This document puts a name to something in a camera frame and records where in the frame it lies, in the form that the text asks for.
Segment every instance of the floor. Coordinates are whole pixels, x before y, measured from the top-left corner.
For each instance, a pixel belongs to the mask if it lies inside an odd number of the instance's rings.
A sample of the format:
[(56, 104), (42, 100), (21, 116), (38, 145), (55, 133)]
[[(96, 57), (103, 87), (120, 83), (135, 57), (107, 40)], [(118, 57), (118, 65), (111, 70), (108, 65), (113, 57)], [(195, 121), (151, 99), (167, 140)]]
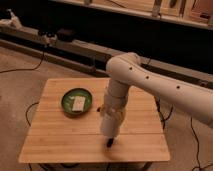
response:
[[(39, 59), (0, 47), (0, 71), (14, 68), (31, 68)], [(48, 78), (91, 77), (59, 65), (43, 62), (36, 71), (0, 74), (0, 171), (28, 171), (26, 164), (18, 163), (24, 139), (29, 129), (25, 120), (27, 107), (39, 101)], [(168, 113), (170, 106), (162, 103), (162, 112)], [(29, 111), (33, 117), (36, 106)], [(200, 161), (205, 166), (213, 162), (213, 130), (194, 120), (194, 127), (200, 140)], [(171, 152), (171, 161), (156, 162), (150, 171), (190, 171), (196, 165), (196, 141), (190, 128), (190, 117), (175, 109), (166, 124), (165, 136)], [(111, 164), (110, 171), (135, 171), (142, 163)], [(73, 171), (105, 171), (107, 164), (82, 164)], [(33, 164), (33, 171), (42, 170)], [(54, 165), (55, 170), (62, 169)]]

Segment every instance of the cable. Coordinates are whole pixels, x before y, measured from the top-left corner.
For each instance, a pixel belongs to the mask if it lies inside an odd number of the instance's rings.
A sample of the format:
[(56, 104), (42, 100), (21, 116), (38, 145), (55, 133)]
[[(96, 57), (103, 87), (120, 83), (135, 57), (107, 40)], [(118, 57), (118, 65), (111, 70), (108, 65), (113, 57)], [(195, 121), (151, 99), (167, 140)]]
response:
[(174, 107), (173, 106), (171, 107), (168, 116), (165, 118), (164, 114), (160, 110), (160, 108), (161, 108), (161, 106), (160, 106), (160, 99), (159, 100), (155, 100), (155, 103), (156, 103), (156, 106), (157, 106), (157, 111), (158, 111), (158, 113), (159, 113), (159, 115), (161, 117), (161, 122), (163, 124), (163, 129), (165, 129), (165, 127), (166, 127), (166, 121), (171, 118), (173, 110), (174, 110)]
[(149, 58), (148, 62), (144, 66), (145, 69), (149, 67), (149, 64), (151, 63), (151, 61), (152, 61), (152, 58)]
[(42, 164), (38, 164), (44, 171), (49, 171), (45, 166), (43, 166)]
[(117, 6), (121, 7), (121, 8), (126, 8), (125, 6), (119, 4), (119, 3), (115, 2), (115, 1), (112, 1), (112, 0), (106, 0), (106, 1), (111, 2), (111, 3), (117, 5)]
[(172, 106), (170, 109), (169, 115), (164, 119), (164, 121), (167, 121), (170, 119), (170, 117), (172, 116), (173, 110), (174, 110), (174, 107)]
[(192, 9), (194, 9), (196, 2), (197, 2), (197, 0), (194, 0), (193, 5), (192, 5)]
[(107, 164), (106, 171), (109, 171), (110, 163)]
[(24, 69), (24, 68), (23, 69), (11, 69), (11, 70), (6, 70), (6, 71), (0, 71), (0, 74), (8, 73), (8, 72), (14, 72), (14, 71), (34, 71), (34, 70), (38, 69), (41, 66), (42, 62), (44, 61), (44, 58), (45, 58), (45, 52), (43, 51), (42, 58), (41, 58), (39, 64), (37, 66), (35, 66), (34, 68), (29, 68), (29, 69)]
[(35, 103), (31, 104), (31, 105), (27, 108), (27, 110), (26, 110), (26, 112), (25, 112), (25, 118), (26, 118), (26, 121), (27, 121), (27, 123), (28, 123), (29, 126), (31, 126), (31, 123), (30, 123), (30, 121), (29, 121), (29, 119), (28, 119), (28, 112), (29, 112), (29, 110), (31, 109), (31, 107), (33, 107), (34, 105), (37, 105), (38, 103), (39, 103), (39, 102), (35, 102)]
[(190, 121), (191, 121), (191, 129), (192, 129), (194, 138), (195, 138), (195, 140), (196, 140), (196, 142), (197, 142), (196, 160), (197, 160), (197, 164), (198, 164), (198, 166), (195, 166), (195, 167), (192, 168), (192, 171), (194, 171), (195, 169), (199, 169), (199, 171), (202, 171), (202, 170), (204, 170), (204, 169), (207, 169), (207, 168), (209, 168), (209, 167), (212, 167), (212, 166), (213, 166), (213, 163), (211, 163), (211, 164), (209, 164), (209, 165), (207, 165), (207, 166), (201, 167), (200, 160), (199, 160), (200, 141), (199, 141), (198, 136), (197, 136), (197, 134), (196, 134), (196, 132), (195, 132), (195, 129), (194, 129), (194, 127), (193, 127), (193, 119), (192, 119), (192, 117), (191, 117), (191, 120), (190, 120)]
[(195, 170), (195, 168), (198, 168), (199, 170), (201, 170), (201, 165), (200, 165), (200, 160), (199, 160), (200, 142), (199, 142), (199, 139), (198, 139), (197, 134), (196, 134), (196, 132), (195, 132), (195, 130), (194, 130), (194, 127), (193, 127), (193, 119), (192, 119), (192, 117), (191, 117), (191, 128), (192, 128), (192, 132), (193, 132), (193, 134), (194, 134), (195, 140), (196, 140), (196, 142), (197, 142), (197, 154), (196, 154), (196, 159), (197, 159), (197, 163), (198, 163), (198, 166), (194, 167), (194, 168), (192, 169), (192, 171)]
[(71, 168), (77, 167), (79, 164), (78, 164), (78, 163), (75, 163), (75, 164), (67, 165), (67, 164), (61, 163), (60, 165), (61, 165), (63, 168), (71, 169)]
[(31, 164), (28, 164), (30, 171), (33, 171)]

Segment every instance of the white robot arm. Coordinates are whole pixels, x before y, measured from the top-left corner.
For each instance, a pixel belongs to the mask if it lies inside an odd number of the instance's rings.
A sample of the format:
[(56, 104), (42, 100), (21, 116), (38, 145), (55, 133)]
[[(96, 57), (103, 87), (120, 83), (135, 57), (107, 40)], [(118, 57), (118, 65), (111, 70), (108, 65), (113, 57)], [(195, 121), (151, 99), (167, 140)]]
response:
[(190, 114), (204, 124), (213, 122), (213, 90), (150, 72), (135, 53), (113, 57), (107, 63), (110, 76), (101, 110), (101, 133), (113, 139), (124, 119), (130, 86), (139, 87)]

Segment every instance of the green bowl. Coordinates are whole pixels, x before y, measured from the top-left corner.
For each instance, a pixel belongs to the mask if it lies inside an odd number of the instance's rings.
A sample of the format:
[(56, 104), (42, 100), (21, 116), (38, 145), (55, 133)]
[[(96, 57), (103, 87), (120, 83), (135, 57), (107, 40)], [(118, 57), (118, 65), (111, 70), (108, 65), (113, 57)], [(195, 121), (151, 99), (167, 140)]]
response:
[[(72, 111), (74, 100), (76, 96), (85, 97), (83, 111)], [(61, 100), (61, 106), (69, 117), (76, 117), (86, 113), (92, 106), (92, 94), (83, 88), (75, 88), (68, 91)]]

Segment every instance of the wooden board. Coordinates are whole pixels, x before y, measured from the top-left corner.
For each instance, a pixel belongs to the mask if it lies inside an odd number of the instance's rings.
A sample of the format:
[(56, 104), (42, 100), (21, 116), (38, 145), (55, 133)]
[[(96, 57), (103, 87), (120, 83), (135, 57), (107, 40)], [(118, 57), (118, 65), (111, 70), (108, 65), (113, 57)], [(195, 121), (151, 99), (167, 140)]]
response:
[[(111, 149), (100, 134), (108, 79), (50, 79), (22, 148), (21, 163), (97, 163), (168, 161), (170, 155), (153, 96), (132, 87), (126, 118)], [(82, 117), (70, 119), (61, 109), (62, 96), (72, 88), (88, 89), (93, 105)]]

